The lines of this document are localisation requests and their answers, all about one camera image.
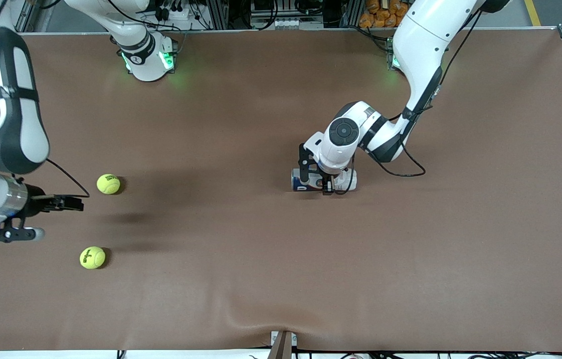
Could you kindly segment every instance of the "robotic arm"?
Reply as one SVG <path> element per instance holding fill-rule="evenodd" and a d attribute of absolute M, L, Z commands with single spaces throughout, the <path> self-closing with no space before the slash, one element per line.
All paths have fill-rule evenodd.
<path fill-rule="evenodd" d="M 41 123 L 39 96 L 28 47 L 10 22 L 9 1 L 0 1 L 0 241 L 40 239 L 39 228 L 12 227 L 40 211 L 82 210 L 81 200 L 46 196 L 14 174 L 30 173 L 46 161 L 48 137 Z"/>
<path fill-rule="evenodd" d="M 445 49 L 469 15 L 481 9 L 496 12 L 510 0 L 416 0 L 394 34 L 394 56 L 406 76 L 410 98 L 395 123 L 365 102 L 345 105 L 324 134 L 316 132 L 299 146 L 300 182 L 307 189 L 317 165 L 322 191 L 356 188 L 345 175 L 356 147 L 379 163 L 394 161 L 402 152 L 418 117 L 438 91 Z"/>
<path fill-rule="evenodd" d="M 176 41 L 157 31 L 148 31 L 133 16 L 144 11 L 150 0 L 66 0 L 66 4 L 93 18 L 110 32 L 111 40 L 121 49 L 126 68 L 141 81 L 155 81 L 174 71 Z"/>

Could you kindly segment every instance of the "yellow-green tennis ball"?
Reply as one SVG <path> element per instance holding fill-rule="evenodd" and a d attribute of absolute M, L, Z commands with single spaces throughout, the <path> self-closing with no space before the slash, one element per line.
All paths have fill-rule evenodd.
<path fill-rule="evenodd" d="M 81 263 L 85 269 L 99 268 L 105 260 L 106 253 L 99 247 L 85 248 L 81 257 L 79 257 L 79 263 Z"/>
<path fill-rule="evenodd" d="M 119 182 L 119 178 L 115 175 L 111 175 L 110 173 L 102 175 L 99 179 L 97 179 L 97 188 L 104 194 L 117 193 L 120 186 L 121 182 Z"/>

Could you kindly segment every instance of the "table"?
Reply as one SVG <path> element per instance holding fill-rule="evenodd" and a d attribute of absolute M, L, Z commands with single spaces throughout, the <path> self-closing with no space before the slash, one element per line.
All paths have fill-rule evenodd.
<path fill-rule="evenodd" d="M 0 243 L 0 350 L 248 348 L 288 329 L 310 350 L 562 351 L 556 31 L 475 31 L 408 143 L 427 175 L 359 153 L 359 190 L 334 197 L 291 192 L 299 143 L 348 102 L 392 116 L 408 98 L 360 34 L 190 34 L 153 83 L 107 36 L 25 39 L 50 157 L 92 198 L 30 219 L 43 241 Z M 124 193 L 98 193 L 103 173 Z M 78 191 L 49 164 L 25 179 Z M 78 264 L 91 245 L 106 268 Z"/>

